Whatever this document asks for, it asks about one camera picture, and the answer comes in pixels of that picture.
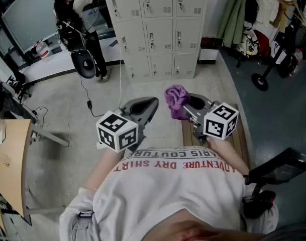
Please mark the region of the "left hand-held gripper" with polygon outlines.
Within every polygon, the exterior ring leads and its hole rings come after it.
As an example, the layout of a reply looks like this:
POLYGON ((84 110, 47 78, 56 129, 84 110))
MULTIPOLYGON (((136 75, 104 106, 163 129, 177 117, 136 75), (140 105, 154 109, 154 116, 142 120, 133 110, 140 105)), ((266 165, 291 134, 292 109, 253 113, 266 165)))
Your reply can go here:
POLYGON ((108 111, 96 123, 99 148, 117 153, 137 150, 145 139, 145 126, 152 120, 159 106, 156 97, 142 97, 128 101, 115 111, 108 111))

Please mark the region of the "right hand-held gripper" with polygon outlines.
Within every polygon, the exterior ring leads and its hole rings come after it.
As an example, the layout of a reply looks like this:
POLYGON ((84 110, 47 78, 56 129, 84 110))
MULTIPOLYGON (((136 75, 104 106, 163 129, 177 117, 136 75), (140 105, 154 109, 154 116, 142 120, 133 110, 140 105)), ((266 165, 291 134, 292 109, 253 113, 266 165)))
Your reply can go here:
POLYGON ((231 105, 211 101, 203 95, 190 93, 190 101, 182 106, 192 124, 192 134, 204 145, 207 137, 225 140, 235 130, 239 111, 231 105))

